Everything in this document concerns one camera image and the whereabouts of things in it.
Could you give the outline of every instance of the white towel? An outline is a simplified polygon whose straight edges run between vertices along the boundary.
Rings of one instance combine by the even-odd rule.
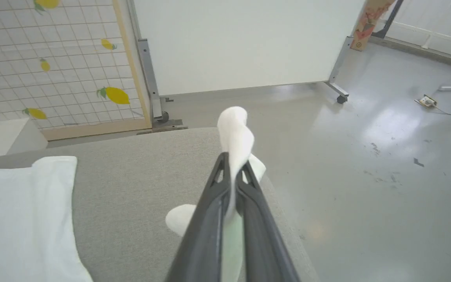
[[[218,132],[223,152],[229,152],[229,169],[231,171],[231,198],[224,225],[222,242],[222,281],[236,282],[243,264],[243,220],[236,212],[236,175],[247,161],[250,162],[256,179],[260,182],[264,164],[252,155],[254,136],[247,127],[247,111],[242,107],[230,107],[218,118]],[[193,216],[196,206],[185,204],[173,208],[166,215],[168,228],[183,236]]]
[[[76,157],[0,169],[0,282],[91,282],[72,225]]]

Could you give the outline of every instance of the gray fabric surface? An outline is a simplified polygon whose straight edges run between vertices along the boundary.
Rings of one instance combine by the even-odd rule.
[[[51,155],[76,156],[74,234],[93,280],[158,282],[180,243],[166,227],[166,213],[197,203],[219,153],[217,129],[198,128],[1,156],[0,168],[27,167]],[[266,176],[261,187],[301,280],[318,281]]]

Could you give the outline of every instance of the black wheel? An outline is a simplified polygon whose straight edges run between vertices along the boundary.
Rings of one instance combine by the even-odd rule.
[[[344,97],[344,96],[338,96],[337,97],[337,103],[343,104],[345,102],[347,102],[347,97]]]
[[[158,123],[166,123],[169,119],[170,119],[170,115],[168,114],[168,112],[163,111],[161,113],[161,119],[158,120]]]

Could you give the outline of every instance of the lemon print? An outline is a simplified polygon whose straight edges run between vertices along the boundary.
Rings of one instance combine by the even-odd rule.
[[[41,62],[41,69],[43,69],[44,72],[48,72],[50,70],[50,64],[43,58],[39,61]]]
[[[60,0],[34,0],[34,9],[40,13],[46,9],[56,8],[60,3]]]
[[[35,108],[27,108],[22,111],[25,114],[28,114],[29,116],[33,116],[37,119],[47,119],[45,113],[43,113],[40,109]]]
[[[102,46],[104,46],[104,48],[109,49],[109,50],[114,50],[116,49],[116,45],[112,44],[109,42],[109,40],[107,39],[102,39]]]
[[[106,95],[111,101],[115,102],[116,104],[129,104],[130,100],[128,100],[128,95],[125,93],[125,91],[122,91],[119,88],[116,87],[104,87],[102,89],[97,90],[97,96],[100,94],[100,96],[106,98]]]

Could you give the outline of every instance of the gray floor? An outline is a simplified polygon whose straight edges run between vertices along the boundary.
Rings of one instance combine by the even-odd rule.
[[[451,116],[413,99],[451,113],[451,92],[433,94],[450,75],[371,44],[346,58],[344,105],[319,83],[177,95],[162,107],[189,128],[214,127],[226,107],[248,111],[254,153],[322,282],[447,282]]]

